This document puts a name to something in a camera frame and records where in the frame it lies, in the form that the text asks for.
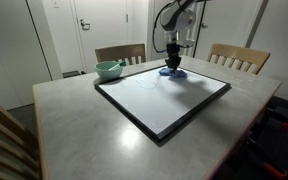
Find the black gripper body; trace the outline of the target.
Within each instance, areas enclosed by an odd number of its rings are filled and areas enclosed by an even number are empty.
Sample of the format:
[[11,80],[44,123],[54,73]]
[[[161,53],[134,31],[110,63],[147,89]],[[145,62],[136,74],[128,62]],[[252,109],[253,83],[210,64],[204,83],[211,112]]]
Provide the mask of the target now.
[[181,57],[179,56],[180,46],[176,43],[167,44],[168,58],[165,60],[168,67],[178,67]]

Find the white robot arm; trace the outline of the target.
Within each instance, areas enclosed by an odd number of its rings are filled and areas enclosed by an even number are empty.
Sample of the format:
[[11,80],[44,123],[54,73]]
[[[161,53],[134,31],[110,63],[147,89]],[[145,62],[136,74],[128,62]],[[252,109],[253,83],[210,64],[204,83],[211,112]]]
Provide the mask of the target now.
[[191,28],[196,21],[196,13],[192,6],[202,0],[173,0],[161,12],[160,25],[165,31],[167,66],[176,71],[180,65],[179,51],[181,46],[177,43],[181,30]]

